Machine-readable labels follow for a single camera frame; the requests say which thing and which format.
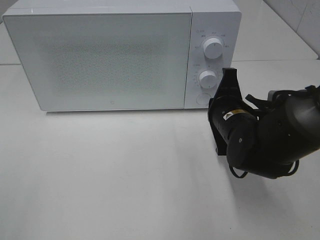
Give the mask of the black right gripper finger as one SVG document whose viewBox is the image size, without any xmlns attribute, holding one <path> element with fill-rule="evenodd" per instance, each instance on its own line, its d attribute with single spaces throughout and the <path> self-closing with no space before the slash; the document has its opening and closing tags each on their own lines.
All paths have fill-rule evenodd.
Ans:
<svg viewBox="0 0 320 240">
<path fill-rule="evenodd" d="M 214 99 L 228 97 L 242 99 L 242 94 L 237 78 L 237 69 L 233 67 L 222 69 L 222 79 L 214 95 Z"/>
</svg>

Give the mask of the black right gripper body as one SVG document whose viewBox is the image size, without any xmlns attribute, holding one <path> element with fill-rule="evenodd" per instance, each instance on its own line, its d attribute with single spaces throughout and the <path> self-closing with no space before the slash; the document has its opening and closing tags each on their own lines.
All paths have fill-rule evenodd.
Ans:
<svg viewBox="0 0 320 240">
<path fill-rule="evenodd" d="M 232 133 L 244 123 L 256 124 L 258 119 L 241 98 L 220 96 L 209 100 L 208 121 L 216 143 L 216 153 L 225 156 Z"/>
</svg>

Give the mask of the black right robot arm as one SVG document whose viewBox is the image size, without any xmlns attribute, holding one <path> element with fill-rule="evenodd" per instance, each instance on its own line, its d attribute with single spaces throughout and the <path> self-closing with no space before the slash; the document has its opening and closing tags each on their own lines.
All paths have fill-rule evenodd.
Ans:
<svg viewBox="0 0 320 240">
<path fill-rule="evenodd" d="M 320 148 L 320 89 L 271 90 L 242 96 L 235 68 L 224 68 L 208 105 L 216 153 L 235 174 L 269 179 L 293 175 L 300 159 Z"/>
</svg>

